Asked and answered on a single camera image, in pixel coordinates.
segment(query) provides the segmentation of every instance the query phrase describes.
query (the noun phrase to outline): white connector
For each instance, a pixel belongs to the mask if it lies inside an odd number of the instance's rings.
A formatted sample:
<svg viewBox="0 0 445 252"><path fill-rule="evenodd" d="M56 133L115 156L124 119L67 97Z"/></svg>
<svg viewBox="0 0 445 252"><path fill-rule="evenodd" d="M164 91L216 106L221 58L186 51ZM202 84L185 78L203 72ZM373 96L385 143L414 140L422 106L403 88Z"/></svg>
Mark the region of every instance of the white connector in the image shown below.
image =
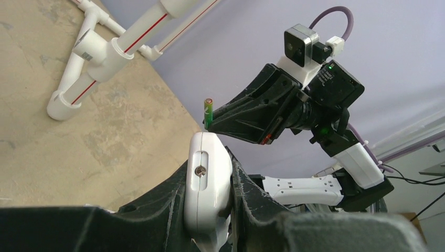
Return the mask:
<svg viewBox="0 0 445 252"><path fill-rule="evenodd" d="M335 57L343 51L345 40L341 37L334 36L326 41L326 45L332 48L331 57Z"/></svg>
<svg viewBox="0 0 445 252"><path fill-rule="evenodd" d="M107 56L107 41L94 30L88 30L74 45L72 52L93 64L100 64Z"/></svg>

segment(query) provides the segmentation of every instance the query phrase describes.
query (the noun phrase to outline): screw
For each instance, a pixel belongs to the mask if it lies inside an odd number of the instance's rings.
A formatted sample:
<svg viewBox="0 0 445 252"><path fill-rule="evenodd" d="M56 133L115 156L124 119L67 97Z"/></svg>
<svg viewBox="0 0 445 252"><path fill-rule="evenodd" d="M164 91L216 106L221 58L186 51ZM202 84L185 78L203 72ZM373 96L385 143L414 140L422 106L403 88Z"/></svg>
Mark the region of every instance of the screw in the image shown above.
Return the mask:
<svg viewBox="0 0 445 252"><path fill-rule="evenodd" d="M198 177L202 177L202 176L206 175L206 173L207 173L207 170L204 166L200 165L195 169L195 174Z"/></svg>

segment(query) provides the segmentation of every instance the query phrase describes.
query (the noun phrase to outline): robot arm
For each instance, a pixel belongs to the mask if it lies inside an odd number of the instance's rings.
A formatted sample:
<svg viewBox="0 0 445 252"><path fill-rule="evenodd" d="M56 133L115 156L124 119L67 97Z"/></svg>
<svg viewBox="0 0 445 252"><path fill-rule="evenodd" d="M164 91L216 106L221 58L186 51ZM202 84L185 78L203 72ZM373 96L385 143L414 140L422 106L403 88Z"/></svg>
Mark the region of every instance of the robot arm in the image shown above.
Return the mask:
<svg viewBox="0 0 445 252"><path fill-rule="evenodd" d="M337 159L361 188L384 181L384 176L354 133L348 129L348 107L364 87L335 60L344 41L325 44L316 32L296 25L284 33L285 56L266 64L252 83L214 111L209 132L246 142L271 144L285 129L294 134L310 130L318 143Z"/></svg>
<svg viewBox="0 0 445 252"><path fill-rule="evenodd" d="M233 208L233 170L230 155L216 134L198 132L192 137L184 224L201 251L219 251L227 241ZM345 169L323 177L259 178L256 184L281 205L325 204L341 207L347 212L361 211L393 189L388 180L364 189Z"/></svg>

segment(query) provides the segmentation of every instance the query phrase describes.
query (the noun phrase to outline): concrete floor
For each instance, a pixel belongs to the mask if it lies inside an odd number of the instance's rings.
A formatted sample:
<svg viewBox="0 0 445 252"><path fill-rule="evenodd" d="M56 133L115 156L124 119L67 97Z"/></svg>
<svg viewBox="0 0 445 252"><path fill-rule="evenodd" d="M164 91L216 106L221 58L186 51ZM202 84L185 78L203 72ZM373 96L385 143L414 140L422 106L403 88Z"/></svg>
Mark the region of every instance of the concrete floor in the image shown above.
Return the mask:
<svg viewBox="0 0 445 252"><path fill-rule="evenodd" d="M68 0L9 0L0 13L0 206L117 210L187 159L199 127L139 54L78 115L54 121L46 105L83 12ZM96 31L115 36L100 25Z"/></svg>

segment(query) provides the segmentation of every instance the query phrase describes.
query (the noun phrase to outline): black cable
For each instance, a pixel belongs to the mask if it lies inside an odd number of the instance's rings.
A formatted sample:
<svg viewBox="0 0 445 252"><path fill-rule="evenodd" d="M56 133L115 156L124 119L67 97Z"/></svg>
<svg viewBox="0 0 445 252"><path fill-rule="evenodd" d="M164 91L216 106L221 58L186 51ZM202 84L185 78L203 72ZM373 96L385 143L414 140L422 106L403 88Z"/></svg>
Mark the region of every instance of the black cable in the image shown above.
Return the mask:
<svg viewBox="0 0 445 252"><path fill-rule="evenodd" d="M443 179L445 177L434 178L432 180L427 180L427 181L417 181L417 180L412 180L410 178L406 178L398 169L396 169L396 168L394 168L394 167L392 167L390 165L387 165L387 164L383 164L383 165L393 169L394 171L396 171L401 176L401 177L386 176L389 179L405 180L407 183L410 183L410 184L413 184L413 185L417 185L417 184L422 184L422 185L443 185L443 184L445 184L445 181L444 182L440 182L440 183L429 183L431 181L440 180L440 179Z"/></svg>
<svg viewBox="0 0 445 252"><path fill-rule="evenodd" d="M421 184L421 185L445 185L445 181L440 182L440 183L426 183L426 182L422 182L422 181L418 181L418 180L412 180L410 178L405 178L405 177L394 177L394 176L386 176L389 179L398 179L398 180L405 180L406 182L410 183L410 184Z"/></svg>
<svg viewBox="0 0 445 252"><path fill-rule="evenodd" d="M299 207L299 206L302 206L302 205L304 205L304 204L300 204L300 205L294 205L294 206L291 206L291 207L287 207L288 209L292 209L292 208L296 208L296 207Z"/></svg>
<svg viewBox="0 0 445 252"><path fill-rule="evenodd" d="M343 108L342 116L340 117L340 120L339 120L338 126L337 126L337 134L339 134L339 135L345 134L348 121L349 121L349 111L347 108Z"/></svg>
<svg viewBox="0 0 445 252"><path fill-rule="evenodd" d="M431 179L431 180L425 180L424 182L432 182L432 181L443 180L443 179L445 179L445 177L433 178L433 179Z"/></svg>
<svg viewBox="0 0 445 252"><path fill-rule="evenodd" d="M432 205L434 205L434 203L436 203L438 200L440 200L443 196L445 195L445 192L442 193L439 197L437 197L433 202L431 202L428 206L426 206L424 209L422 209L422 211L420 211L418 214L416 214L412 219L410 219L409 221L412 222L414 221L417 217L419 217L419 215L421 215L423 212L425 212L427 209L429 209Z"/></svg>

